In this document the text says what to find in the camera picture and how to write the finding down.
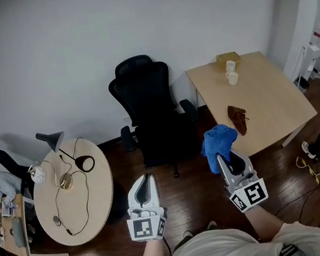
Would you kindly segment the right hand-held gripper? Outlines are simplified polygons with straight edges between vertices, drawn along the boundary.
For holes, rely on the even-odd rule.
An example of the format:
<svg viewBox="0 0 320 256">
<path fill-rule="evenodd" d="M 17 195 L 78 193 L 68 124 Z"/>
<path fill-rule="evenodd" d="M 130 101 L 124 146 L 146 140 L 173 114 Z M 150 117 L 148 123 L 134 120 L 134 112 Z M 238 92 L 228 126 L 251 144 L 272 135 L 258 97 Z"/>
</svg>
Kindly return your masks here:
<svg viewBox="0 0 320 256">
<path fill-rule="evenodd" d="M 230 195 L 228 199 L 240 212 L 245 213 L 269 198 L 264 180 L 257 176 L 248 156 L 231 149 L 229 162 L 220 154 L 216 157 Z"/>
</svg>

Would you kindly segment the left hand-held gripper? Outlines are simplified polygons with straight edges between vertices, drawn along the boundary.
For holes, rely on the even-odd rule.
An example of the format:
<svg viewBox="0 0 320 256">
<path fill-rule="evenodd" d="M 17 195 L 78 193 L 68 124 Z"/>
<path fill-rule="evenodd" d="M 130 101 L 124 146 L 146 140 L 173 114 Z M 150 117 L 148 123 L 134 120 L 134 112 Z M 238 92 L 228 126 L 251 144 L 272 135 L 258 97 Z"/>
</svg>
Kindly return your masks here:
<svg viewBox="0 0 320 256">
<path fill-rule="evenodd" d="M 166 217 L 159 204 L 159 192 L 152 174 L 145 173 L 134 182 L 128 192 L 128 202 L 130 208 L 135 208 L 128 211 L 131 240 L 143 242 L 163 239 Z"/>
</svg>

